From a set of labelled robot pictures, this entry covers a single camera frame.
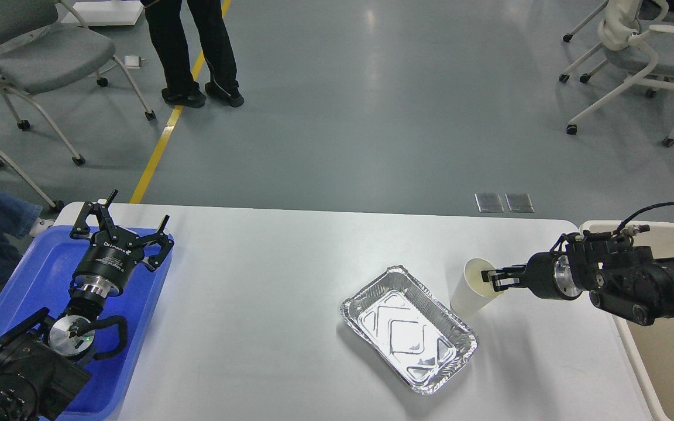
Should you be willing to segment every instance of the sneaker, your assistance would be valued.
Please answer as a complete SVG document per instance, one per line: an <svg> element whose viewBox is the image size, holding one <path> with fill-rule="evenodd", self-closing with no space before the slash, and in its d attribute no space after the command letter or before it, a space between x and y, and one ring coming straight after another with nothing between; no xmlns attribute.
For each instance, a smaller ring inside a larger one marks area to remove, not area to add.
<svg viewBox="0 0 674 421"><path fill-rule="evenodd" d="M46 231L46 229L49 229L51 226L54 225L56 221L54 219L41 219L38 218L35 221L35 224L33 224L33 227L30 229L30 232L27 233L27 235L30 235L30 237L37 237L38 234Z"/></svg>
<svg viewBox="0 0 674 421"><path fill-rule="evenodd" d="M160 91L160 94L163 96L163 100L166 102L166 104L170 104L172 106L190 106L192 108L201 108L204 106L204 101L207 100L207 97L204 96L201 91L198 89L195 92L192 92L188 95L184 94L171 94L171 91L169 91L168 88L163 88L162 91Z"/></svg>
<svg viewBox="0 0 674 421"><path fill-rule="evenodd" d="M204 91L209 95L210 98L220 99L220 101L223 101L234 108L243 105L243 96L241 96L238 88L232 88L229 91L224 91L222 88L217 86L217 83L208 82L204 84Z"/></svg>

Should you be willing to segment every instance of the white paper cup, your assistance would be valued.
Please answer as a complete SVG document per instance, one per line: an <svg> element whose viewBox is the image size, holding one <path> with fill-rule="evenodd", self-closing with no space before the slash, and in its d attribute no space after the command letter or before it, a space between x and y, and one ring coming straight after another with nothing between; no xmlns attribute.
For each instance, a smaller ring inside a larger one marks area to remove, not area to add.
<svg viewBox="0 0 674 421"><path fill-rule="evenodd" d="M496 267L483 258L472 258L465 264L465 274L452 294L452 312L464 320L485 307L504 291L494 291L489 282L483 282L480 272Z"/></svg>

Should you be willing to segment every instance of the robotic arm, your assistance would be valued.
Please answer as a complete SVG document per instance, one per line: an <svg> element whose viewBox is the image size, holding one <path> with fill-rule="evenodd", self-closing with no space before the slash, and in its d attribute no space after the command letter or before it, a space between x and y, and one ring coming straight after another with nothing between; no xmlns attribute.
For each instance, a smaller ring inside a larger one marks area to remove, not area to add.
<svg viewBox="0 0 674 421"><path fill-rule="evenodd" d="M650 208L614 232L562 234L527 264L484 270L482 279L495 291L529 288L545 299L576 299L588 291L595 307L642 326L674 318L674 258L654 259L650 247L634 246L634 236L649 226L626 225Z"/></svg>
<svg viewBox="0 0 674 421"><path fill-rule="evenodd" d="M38 416L53 421L90 380L84 366L91 360L111 358L123 351L128 338L126 319L120 315L99 318L105 301L123 293L137 264L155 271L173 247L163 232L169 217L153 234L139 237L115 226L107 203L86 202L70 237L90 241L90 246L72 274L70 301L57 318L43 307L11 328L0 338L0 421L35 421ZM91 234L89 215L98 221ZM158 244L157 255L145 256L145 247ZM112 351L97 353L96 331L116 325L119 344Z"/></svg>

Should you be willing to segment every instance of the blue plastic tray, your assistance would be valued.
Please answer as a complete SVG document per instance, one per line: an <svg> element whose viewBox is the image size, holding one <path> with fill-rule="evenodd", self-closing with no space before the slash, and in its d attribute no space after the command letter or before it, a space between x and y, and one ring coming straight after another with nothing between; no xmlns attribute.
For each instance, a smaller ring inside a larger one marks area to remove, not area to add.
<svg viewBox="0 0 674 421"><path fill-rule="evenodd" d="M69 303L72 272L80 263L89 242L69 238L70 226L54 226L33 240L22 261L0 293L0 336L41 307L48 307L51 317L58 317ZM139 235L152 229L131 229ZM150 246L147 255L160 251ZM129 328L128 346L116 357L91 361L85 366L92 378L67 407L59 421L99 421L109 416L121 402L142 348L148 322L152 317L163 281L168 274L171 254L155 272L137 266L121 296L109 298L102 317L123 315ZM108 351L118 344L115 327L96 333L98 351Z"/></svg>

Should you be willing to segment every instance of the black pants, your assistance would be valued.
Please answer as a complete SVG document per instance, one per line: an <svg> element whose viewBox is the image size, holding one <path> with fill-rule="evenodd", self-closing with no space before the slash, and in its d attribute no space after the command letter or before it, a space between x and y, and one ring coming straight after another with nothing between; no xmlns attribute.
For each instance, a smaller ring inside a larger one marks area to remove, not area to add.
<svg viewBox="0 0 674 421"><path fill-rule="evenodd" d="M222 21L220 0L187 0L199 32L211 82L230 92L238 87L236 60L228 31ZM187 94L199 88L189 65L189 46L180 19L181 0L160 0L145 9L150 40L160 57L166 85L172 94Z"/></svg>

